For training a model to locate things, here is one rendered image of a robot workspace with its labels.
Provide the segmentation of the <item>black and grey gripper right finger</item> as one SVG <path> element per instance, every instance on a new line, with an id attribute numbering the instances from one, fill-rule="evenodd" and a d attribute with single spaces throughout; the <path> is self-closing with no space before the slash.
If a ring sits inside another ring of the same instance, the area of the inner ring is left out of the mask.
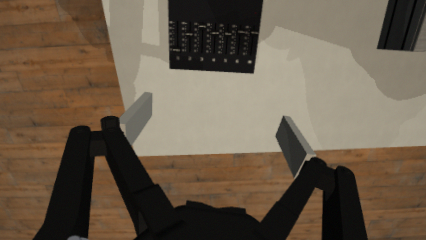
<path id="1" fill-rule="evenodd" d="M 275 137 L 296 179 L 246 240 L 286 240 L 315 187 L 323 190 L 322 240 L 368 240 L 354 173 L 327 167 L 290 116 Z"/>

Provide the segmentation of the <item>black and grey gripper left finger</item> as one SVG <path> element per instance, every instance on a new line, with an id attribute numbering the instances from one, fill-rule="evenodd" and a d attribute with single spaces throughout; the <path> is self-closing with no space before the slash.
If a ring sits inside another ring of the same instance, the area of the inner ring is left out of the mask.
<path id="1" fill-rule="evenodd" d="M 95 156 L 105 156 L 137 236 L 147 228 L 154 240 L 198 240 L 131 147 L 152 117 L 152 96 L 144 92 L 120 119 L 103 117 L 102 131 L 70 130 L 44 223 L 32 240 L 89 240 Z"/>

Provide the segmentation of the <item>black lighting desk panel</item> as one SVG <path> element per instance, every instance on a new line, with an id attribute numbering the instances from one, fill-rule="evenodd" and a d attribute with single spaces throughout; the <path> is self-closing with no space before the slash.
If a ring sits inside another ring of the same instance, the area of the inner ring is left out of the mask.
<path id="1" fill-rule="evenodd" d="M 254 74 L 262 7 L 263 0 L 168 0 L 170 69 Z"/>

